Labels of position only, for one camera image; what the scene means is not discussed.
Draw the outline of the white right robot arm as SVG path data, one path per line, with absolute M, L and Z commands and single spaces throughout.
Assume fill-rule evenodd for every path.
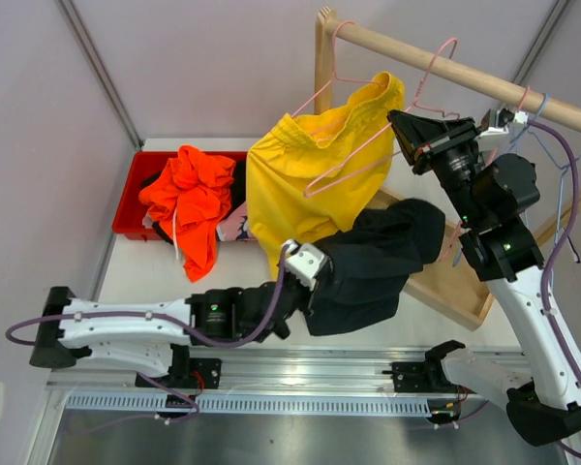
M 434 173 L 459 214 L 463 254 L 503 308 L 530 367 L 522 375 L 448 341 L 427 353 L 424 383 L 479 394 L 535 447 L 581 431 L 581 351 L 550 287 L 554 258 L 541 254 L 522 219 L 540 197 L 535 165 L 515 153 L 483 164 L 482 130 L 469 117 L 393 110 L 387 118 L 413 173 Z

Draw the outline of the pink shark print shorts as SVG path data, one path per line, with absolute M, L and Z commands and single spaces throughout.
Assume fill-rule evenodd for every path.
M 157 222 L 153 222 L 148 214 L 145 214 L 141 224 L 152 229 L 164 242 L 172 245 L 172 239 L 161 229 Z M 219 241 L 246 241 L 253 240 L 248 215 L 247 203 L 243 202 L 235 208 L 226 219 L 222 220 L 217 228 L 216 235 Z

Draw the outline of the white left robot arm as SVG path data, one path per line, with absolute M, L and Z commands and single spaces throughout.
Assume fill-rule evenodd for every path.
M 213 289 L 148 304 L 103 304 L 78 298 L 68 287 L 53 287 L 29 362 L 64 369 L 87 359 L 178 388 L 191 375 L 190 348 L 238 348 L 271 334 L 286 339 L 288 318 L 306 312 L 312 295 L 291 273 L 258 287 Z

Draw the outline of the orange shorts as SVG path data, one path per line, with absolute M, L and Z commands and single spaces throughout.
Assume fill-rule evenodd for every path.
M 229 157 L 183 145 L 138 195 L 150 219 L 183 257 L 192 282 L 206 276 L 217 260 L 216 229 L 231 210 L 235 166 Z

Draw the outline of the dark grey shorts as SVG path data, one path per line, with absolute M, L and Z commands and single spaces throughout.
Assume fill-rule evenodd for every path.
M 409 277 L 440 255 L 445 215 L 421 199 L 364 209 L 347 232 L 315 242 L 328 257 L 304 311 L 312 336 L 345 334 L 395 316 Z

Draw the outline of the black shorts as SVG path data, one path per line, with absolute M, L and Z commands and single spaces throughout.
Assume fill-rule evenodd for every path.
M 233 182 L 230 186 L 231 209 L 225 216 L 227 219 L 234 210 L 246 201 L 246 161 L 237 161 L 233 172 Z M 166 243 L 172 245 L 172 239 L 163 231 L 157 221 L 151 223 L 154 232 Z

